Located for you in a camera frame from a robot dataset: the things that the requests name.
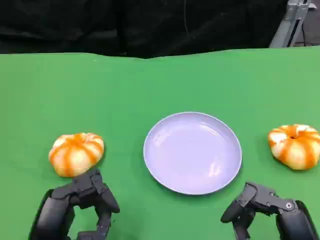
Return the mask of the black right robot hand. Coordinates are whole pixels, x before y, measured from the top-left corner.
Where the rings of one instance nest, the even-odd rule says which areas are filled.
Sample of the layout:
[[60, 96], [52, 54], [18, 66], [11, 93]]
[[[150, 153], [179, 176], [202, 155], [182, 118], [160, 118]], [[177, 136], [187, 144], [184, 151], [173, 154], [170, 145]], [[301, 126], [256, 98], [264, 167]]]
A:
[[281, 240], [318, 240], [320, 238], [306, 205], [292, 198], [282, 198], [275, 190], [246, 182], [242, 192], [222, 214], [222, 223], [232, 223], [237, 240], [251, 238], [248, 229], [257, 213], [276, 215], [275, 223]]

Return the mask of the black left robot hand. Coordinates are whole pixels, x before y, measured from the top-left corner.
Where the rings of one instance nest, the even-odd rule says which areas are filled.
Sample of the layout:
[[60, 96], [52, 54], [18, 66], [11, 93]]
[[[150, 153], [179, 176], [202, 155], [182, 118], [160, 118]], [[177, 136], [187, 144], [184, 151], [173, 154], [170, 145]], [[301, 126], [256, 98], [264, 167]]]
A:
[[72, 178], [72, 182], [49, 189], [37, 210], [28, 238], [30, 240], [69, 240], [75, 218], [74, 207], [94, 207], [98, 216], [96, 230], [80, 231], [78, 240], [105, 240], [112, 214], [120, 207], [97, 168]]

